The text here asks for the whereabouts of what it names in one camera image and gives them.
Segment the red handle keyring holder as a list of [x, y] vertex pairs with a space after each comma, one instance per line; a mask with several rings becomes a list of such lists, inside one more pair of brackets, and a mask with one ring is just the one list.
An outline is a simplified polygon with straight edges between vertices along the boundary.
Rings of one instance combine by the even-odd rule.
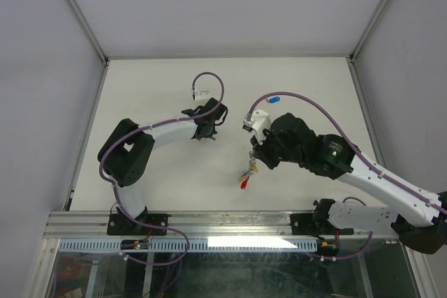
[[257, 160], [254, 156], [254, 150], [249, 152], [248, 167], [239, 177], [240, 189], [246, 190], [249, 180], [253, 174], [258, 173]]

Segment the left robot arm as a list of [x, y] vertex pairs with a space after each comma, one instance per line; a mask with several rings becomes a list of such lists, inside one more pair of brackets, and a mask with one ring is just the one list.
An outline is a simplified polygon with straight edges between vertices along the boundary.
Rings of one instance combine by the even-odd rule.
[[149, 157], [155, 149], [177, 141], [213, 138], [216, 127], [226, 120], [228, 108], [215, 98], [204, 105], [180, 112], [177, 118], [140, 126], [123, 119], [100, 149], [100, 177], [112, 184], [117, 207], [123, 213], [122, 226], [131, 234], [146, 226], [147, 211], [135, 185], [144, 175]]

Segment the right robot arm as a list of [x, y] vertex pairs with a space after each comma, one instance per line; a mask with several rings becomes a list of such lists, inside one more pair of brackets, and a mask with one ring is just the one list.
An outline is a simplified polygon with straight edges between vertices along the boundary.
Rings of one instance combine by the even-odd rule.
[[291, 216], [293, 234], [373, 232], [396, 237], [419, 253], [432, 255], [446, 245], [446, 194], [432, 193], [381, 167], [338, 135], [316, 135], [291, 113], [275, 120], [262, 110], [247, 115], [243, 127], [254, 158], [269, 169], [295, 163], [316, 176], [354, 186], [383, 203], [368, 207], [323, 198], [312, 214]]

